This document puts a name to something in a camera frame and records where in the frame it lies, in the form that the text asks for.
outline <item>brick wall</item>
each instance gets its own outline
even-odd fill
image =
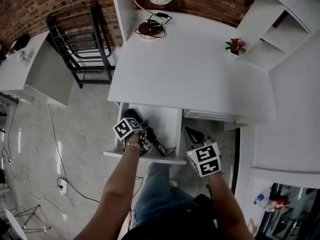
[[[167,5],[137,2],[146,9],[191,14],[237,27],[254,0],[172,0]]]
[[[51,12],[62,11],[90,0],[0,0],[0,41],[9,46],[23,33],[31,37],[48,30],[45,18]],[[123,43],[113,0],[98,0],[111,46]]]

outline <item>person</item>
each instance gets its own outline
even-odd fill
[[[116,240],[131,212],[140,158],[138,134],[129,138],[122,158],[106,182],[100,204],[75,240]],[[123,240],[253,240],[243,213],[221,173],[208,177],[218,227],[210,209],[169,182],[169,165],[152,163],[136,203],[132,229]]]

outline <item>jeans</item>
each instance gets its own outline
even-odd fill
[[[168,210],[201,213],[201,206],[179,187],[170,186],[170,165],[152,163],[144,188],[134,208],[133,228],[156,218]]]

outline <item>hand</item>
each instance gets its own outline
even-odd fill
[[[140,133],[134,133],[130,136],[127,142],[134,142],[139,144],[140,141]]]

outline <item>small vase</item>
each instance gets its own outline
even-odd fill
[[[237,51],[237,50],[226,50],[226,52],[227,52],[227,56],[229,57],[229,59],[230,60],[233,60],[233,61],[235,61],[235,60],[237,60],[237,59],[239,59],[239,52]]]

